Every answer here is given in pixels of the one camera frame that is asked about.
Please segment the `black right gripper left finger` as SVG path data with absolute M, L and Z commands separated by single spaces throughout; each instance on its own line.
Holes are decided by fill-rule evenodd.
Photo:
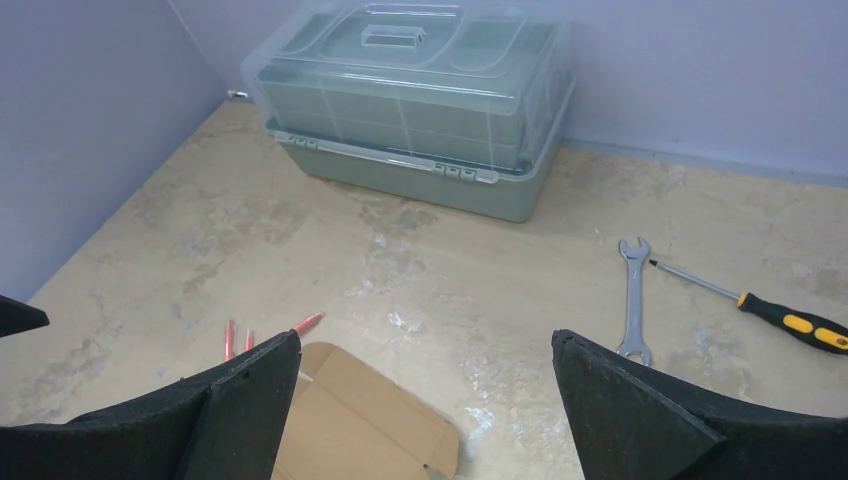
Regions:
M 268 479 L 301 360 L 293 331 L 64 424 L 1 430 L 4 479 Z

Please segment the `brown cardboard box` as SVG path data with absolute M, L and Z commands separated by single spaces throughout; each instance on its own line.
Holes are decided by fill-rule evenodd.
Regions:
M 452 479 L 457 429 L 343 348 L 301 349 L 275 479 Z

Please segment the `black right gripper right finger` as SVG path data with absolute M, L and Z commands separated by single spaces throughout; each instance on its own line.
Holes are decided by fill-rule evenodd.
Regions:
M 756 405 L 567 329 L 553 368 L 588 479 L 844 479 L 847 421 Z

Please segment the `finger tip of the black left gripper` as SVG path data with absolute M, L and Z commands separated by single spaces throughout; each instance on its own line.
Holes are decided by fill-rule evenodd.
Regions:
M 47 314 L 17 300 L 0 297 L 0 337 L 46 327 L 50 324 Z

